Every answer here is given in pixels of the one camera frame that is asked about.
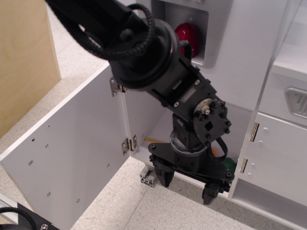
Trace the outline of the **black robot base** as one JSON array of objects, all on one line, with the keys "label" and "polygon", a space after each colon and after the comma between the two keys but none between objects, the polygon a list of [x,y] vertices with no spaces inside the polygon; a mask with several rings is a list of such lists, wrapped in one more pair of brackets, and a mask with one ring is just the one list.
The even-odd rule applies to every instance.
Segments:
[{"label": "black robot base", "polygon": [[1,230],[59,230],[53,223],[23,205],[18,205],[17,207],[1,207],[0,213],[15,214],[17,217],[17,223],[1,223]]}]

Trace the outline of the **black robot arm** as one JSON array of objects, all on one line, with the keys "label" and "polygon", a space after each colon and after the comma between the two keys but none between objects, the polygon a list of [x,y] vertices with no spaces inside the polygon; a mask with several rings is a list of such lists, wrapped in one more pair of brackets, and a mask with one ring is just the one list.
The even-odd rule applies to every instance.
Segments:
[{"label": "black robot arm", "polygon": [[123,87],[148,92],[173,113],[169,143],[149,145],[150,161],[160,183],[168,187],[176,172],[205,184],[210,204],[230,190],[234,173],[226,156],[216,157],[212,143],[228,152],[224,134],[231,122],[227,107],[210,81],[191,63],[192,47],[138,3],[116,0],[49,0],[48,5],[85,50],[110,63]]}]

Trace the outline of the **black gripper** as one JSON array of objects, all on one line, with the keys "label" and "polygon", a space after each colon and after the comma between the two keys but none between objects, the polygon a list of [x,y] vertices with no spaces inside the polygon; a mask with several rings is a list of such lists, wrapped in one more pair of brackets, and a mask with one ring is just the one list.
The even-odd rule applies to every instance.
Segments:
[{"label": "black gripper", "polygon": [[169,187],[175,172],[203,182],[204,205],[209,205],[219,192],[230,190],[234,174],[221,161],[213,160],[206,148],[196,154],[184,154],[175,151],[170,143],[152,143],[148,151],[155,174],[164,187]]}]

